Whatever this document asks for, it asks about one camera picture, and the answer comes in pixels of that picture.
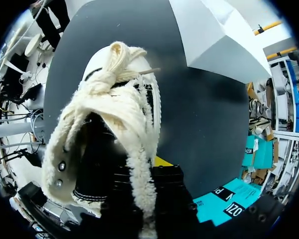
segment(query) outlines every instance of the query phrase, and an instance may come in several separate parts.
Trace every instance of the screw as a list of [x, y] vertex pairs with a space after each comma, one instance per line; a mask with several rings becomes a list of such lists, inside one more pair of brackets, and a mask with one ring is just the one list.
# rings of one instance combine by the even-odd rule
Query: screw
[[255, 212], [256, 212], [256, 207], [255, 206], [250, 206], [249, 208], [248, 208], [248, 211], [251, 213], [251, 214], [254, 214]]
[[264, 223], [266, 221], [266, 215], [264, 214], [260, 214], [259, 217], [258, 217], [258, 220], [261, 222], [261, 223]]
[[197, 204], [196, 203], [189, 204], [188, 209], [193, 210], [193, 211], [196, 210], [197, 209]]

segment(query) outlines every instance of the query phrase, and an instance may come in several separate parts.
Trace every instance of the metal eyelet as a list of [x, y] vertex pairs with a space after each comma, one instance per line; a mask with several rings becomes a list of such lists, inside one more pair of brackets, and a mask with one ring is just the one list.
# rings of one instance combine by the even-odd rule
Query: metal eyelet
[[56, 185], [58, 188], [60, 188], [60, 187], [62, 186], [62, 184], [63, 184], [63, 181], [62, 181], [61, 179], [58, 179], [58, 180], [55, 181], [55, 185]]
[[260, 214], [258, 216], [258, 220], [261, 222], [261, 223], [264, 223], [266, 221], [267, 217], [265, 214]]
[[59, 165], [58, 165], [58, 170], [59, 170], [60, 172], [63, 172], [63, 171], [65, 170], [65, 168], [66, 168], [65, 161], [61, 161], [61, 162], [59, 163]]

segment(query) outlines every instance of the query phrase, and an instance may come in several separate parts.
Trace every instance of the white cable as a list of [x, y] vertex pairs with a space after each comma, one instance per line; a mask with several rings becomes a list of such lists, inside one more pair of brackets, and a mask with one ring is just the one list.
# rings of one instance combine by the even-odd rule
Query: white cable
[[13, 46], [8, 52], [6, 52], [5, 55], [4, 55], [3, 57], [0, 58], [0, 62], [1, 62], [4, 58], [6, 58], [6, 57], [7, 57], [7, 56], [8, 56], [8, 55], [9, 55], [9, 54], [16, 48], [16, 46], [21, 42], [22, 38], [25, 37], [25, 35], [26, 35], [27, 32], [30, 30], [30, 28], [32, 27], [32, 25], [34, 24], [34, 22], [35, 22], [35, 21], [37, 20], [37, 18], [39, 17], [39, 15], [40, 15], [42, 9], [44, 9], [44, 5], [45, 5], [46, 1], [47, 1], [47, 0], [43, 0], [43, 3], [42, 3], [42, 5], [41, 5], [41, 7], [40, 7], [38, 13], [36, 14], [34, 20], [33, 20], [32, 23], [30, 24], [30, 26], [27, 28], [27, 30], [24, 32], [24, 34], [20, 37], [20, 39], [14, 44], [14, 46]]
[[40, 141], [44, 141], [44, 137], [42, 137], [42, 138], [39, 138], [36, 134], [35, 134], [35, 122], [36, 122], [36, 120], [38, 119], [38, 117], [39, 116], [42, 116], [43, 115], [43, 113], [40, 113], [40, 114], [38, 114], [35, 118], [34, 118], [34, 121], [33, 121], [33, 134], [34, 134], [34, 136], [37, 138], [37, 139], [39, 139]]

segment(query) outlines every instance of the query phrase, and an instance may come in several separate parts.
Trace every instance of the white panel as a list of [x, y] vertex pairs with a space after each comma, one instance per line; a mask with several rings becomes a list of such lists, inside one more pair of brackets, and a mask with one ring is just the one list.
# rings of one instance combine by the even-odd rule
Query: white panel
[[252, 29], [223, 0], [169, 0], [181, 35], [186, 62], [248, 83], [271, 76]]

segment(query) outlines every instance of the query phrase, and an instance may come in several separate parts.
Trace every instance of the black label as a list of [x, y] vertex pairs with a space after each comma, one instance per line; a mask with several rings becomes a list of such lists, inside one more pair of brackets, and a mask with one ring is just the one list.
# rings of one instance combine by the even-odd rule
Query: black label
[[228, 202], [228, 200], [230, 200], [235, 195], [234, 192], [224, 187], [216, 188], [214, 191], [212, 191], [212, 193], [220, 199], [224, 200], [225, 202]]
[[254, 152], [254, 149], [253, 148], [246, 148], [245, 149], [245, 153], [246, 154], [252, 154]]
[[234, 217], [238, 216], [239, 214], [241, 214], [244, 210], [245, 210], [245, 208], [243, 206], [239, 205], [238, 203], [233, 202], [224, 210], [224, 213], [226, 213], [231, 218], [234, 218]]
[[200, 207], [200, 206], [203, 206], [203, 205], [204, 205], [202, 201], [198, 201], [198, 202], [196, 202], [196, 204], [197, 204], [197, 206], [198, 206], [198, 207]]

